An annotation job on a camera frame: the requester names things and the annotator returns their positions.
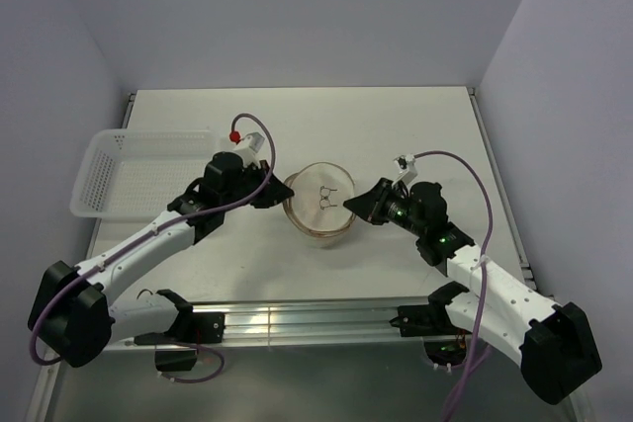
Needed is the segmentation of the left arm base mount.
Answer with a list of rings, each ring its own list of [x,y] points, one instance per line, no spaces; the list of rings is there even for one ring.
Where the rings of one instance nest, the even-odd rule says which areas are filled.
[[[220,344],[226,316],[222,312],[191,312],[178,317],[163,333],[146,333],[134,338],[138,346],[154,346],[155,367],[164,373],[191,371],[203,351],[198,346]]]

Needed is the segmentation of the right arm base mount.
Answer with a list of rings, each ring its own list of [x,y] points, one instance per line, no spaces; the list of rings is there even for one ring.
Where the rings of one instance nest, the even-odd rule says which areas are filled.
[[[389,320],[403,338],[421,338],[426,358],[440,367],[461,365],[467,355],[470,331],[454,326],[446,314],[431,303],[401,305]]]

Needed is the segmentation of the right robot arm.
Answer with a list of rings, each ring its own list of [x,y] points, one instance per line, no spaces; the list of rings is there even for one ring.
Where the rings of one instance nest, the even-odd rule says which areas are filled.
[[[481,247],[449,220],[439,184],[419,182],[402,193],[381,179],[343,205],[372,225],[390,222],[413,234],[423,261],[449,280],[425,304],[399,306],[390,323],[402,336],[477,335],[514,361],[551,405],[601,371],[586,314],[540,295],[493,261],[481,264]]]

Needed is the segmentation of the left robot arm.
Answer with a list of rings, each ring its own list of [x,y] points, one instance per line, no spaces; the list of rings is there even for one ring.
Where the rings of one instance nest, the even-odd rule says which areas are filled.
[[[115,303],[150,270],[222,226],[229,211],[270,209],[293,197],[275,176],[275,165],[274,159],[218,152],[203,176],[141,231],[75,266],[62,261],[49,266],[28,319],[32,360],[40,366],[48,363],[38,353],[38,342],[73,368],[94,360],[109,343],[129,337],[194,343],[193,305],[176,292],[159,290],[137,307],[116,308]]]

